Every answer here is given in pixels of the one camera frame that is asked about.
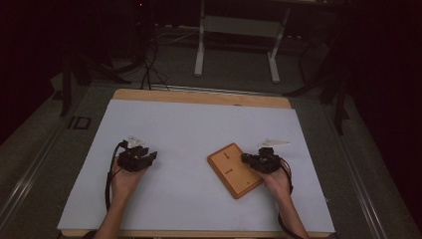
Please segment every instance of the gray floor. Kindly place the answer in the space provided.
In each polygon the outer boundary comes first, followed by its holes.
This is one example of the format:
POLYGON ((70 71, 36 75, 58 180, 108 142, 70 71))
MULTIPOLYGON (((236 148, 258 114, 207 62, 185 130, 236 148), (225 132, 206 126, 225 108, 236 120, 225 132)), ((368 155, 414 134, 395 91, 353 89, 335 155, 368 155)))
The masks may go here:
MULTIPOLYGON (((166 44, 159 45, 154 62, 155 69, 168 77, 166 84, 171 91, 236 91, 280 97, 304 84, 298 55, 305 44, 300 40, 284 40, 277 57, 282 81, 274 85, 263 50, 267 47, 265 42, 254 47, 222 45, 216 43, 213 38, 216 36, 208 36, 203 76, 196 78, 193 76, 195 35, 170 43, 177 37, 158 38, 160 43, 166 44)), ((320 63, 319 50, 307 55, 306 76, 320 63)), ((118 88, 138 88, 143 73, 144 69, 140 69, 124 76, 133 81, 131 86, 116 85, 100 77, 88 88, 74 85, 74 105, 66 118, 59 117, 61 102, 48 100, 1 145, 0 157, 7 162, 0 168, 1 205, 6 203, 34 158, 45 158, 40 172, 35 175, 37 179, 29 185, 31 190, 26 199, 12 213, 2 238, 57 237, 56 227, 67 197, 108 101, 118 88), (90 128, 66 129, 72 116, 91 118, 90 128), (51 135, 56 135, 54 143, 46 148, 51 135)), ((153 82, 159 82, 157 75, 151 77, 153 82)), ((60 78, 52 79, 58 88, 60 78)), ((153 88, 165 90, 162 85, 153 88)), ((337 237, 421 238, 352 98, 346 101, 349 119, 343 122, 344 136, 340 136, 332 125, 333 105, 321 105, 317 100, 319 91, 315 89, 290 100, 298 112, 322 190, 329 199, 327 205, 337 237)))

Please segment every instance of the wooden block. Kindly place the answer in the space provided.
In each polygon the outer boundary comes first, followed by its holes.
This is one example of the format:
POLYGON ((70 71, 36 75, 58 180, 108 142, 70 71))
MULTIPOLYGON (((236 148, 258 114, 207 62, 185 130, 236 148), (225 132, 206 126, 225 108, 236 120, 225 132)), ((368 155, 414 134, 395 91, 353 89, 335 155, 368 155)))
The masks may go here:
POLYGON ((242 153, 236 143, 231 143, 208 156, 208 163, 235 199, 263 182, 249 164, 242 162, 242 153))

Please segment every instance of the wooden table edge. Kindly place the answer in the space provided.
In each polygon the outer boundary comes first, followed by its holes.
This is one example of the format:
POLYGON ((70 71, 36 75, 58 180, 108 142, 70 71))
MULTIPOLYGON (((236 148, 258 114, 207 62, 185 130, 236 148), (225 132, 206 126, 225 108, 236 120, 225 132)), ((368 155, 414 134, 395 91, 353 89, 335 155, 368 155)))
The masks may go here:
POLYGON ((282 97, 247 96, 221 93, 167 92, 118 89, 113 100, 191 103, 205 105, 243 106, 291 109, 288 99, 282 97))
MULTIPOLYGON (((62 234, 68 237, 84 236, 90 230, 62 230, 62 234)), ((308 232, 310 237, 328 237, 329 232, 308 232)), ((119 232, 122 237, 228 237, 228 238, 284 238, 286 233, 278 232, 257 232, 257 231, 186 231, 186 230, 133 230, 119 232)))

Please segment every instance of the human hand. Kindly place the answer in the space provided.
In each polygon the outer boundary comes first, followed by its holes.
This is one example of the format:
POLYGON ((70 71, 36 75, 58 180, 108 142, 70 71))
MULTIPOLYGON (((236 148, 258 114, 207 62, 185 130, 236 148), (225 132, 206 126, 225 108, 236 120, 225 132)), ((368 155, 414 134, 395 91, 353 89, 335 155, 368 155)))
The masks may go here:
POLYGON ((256 171, 264 179, 268 189, 278 201, 291 197, 290 176, 286 174, 286 172, 291 173, 291 170, 283 160, 282 167, 286 171, 282 168, 269 174, 256 171))
POLYGON ((126 171, 117 165, 116 158, 112 166, 112 175, 114 175, 111 179, 112 200, 126 201, 129 199, 146 171, 147 168, 136 172, 126 171))

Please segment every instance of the table leg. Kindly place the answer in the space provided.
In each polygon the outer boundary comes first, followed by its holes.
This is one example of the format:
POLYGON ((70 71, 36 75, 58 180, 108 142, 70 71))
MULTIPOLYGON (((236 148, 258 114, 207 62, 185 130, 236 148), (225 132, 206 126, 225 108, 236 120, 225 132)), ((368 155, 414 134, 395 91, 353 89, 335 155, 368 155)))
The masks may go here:
POLYGON ((283 33, 285 32, 286 24, 288 22, 290 12, 291 12, 290 8, 286 9, 283 22, 282 24, 280 24, 280 28, 276 36, 276 43, 274 45, 273 51, 268 53, 268 63, 270 65, 271 78, 273 80, 273 83, 276 83, 276 84, 280 82, 279 70, 277 69, 277 63, 276 63, 276 56, 277 56, 277 52, 279 51, 280 43, 282 42, 282 39, 283 39, 283 33))
POLYGON ((196 54, 195 77, 202 76, 202 66, 204 64, 204 18, 205 18, 205 0, 201 0, 201 16, 199 19, 199 46, 196 54))

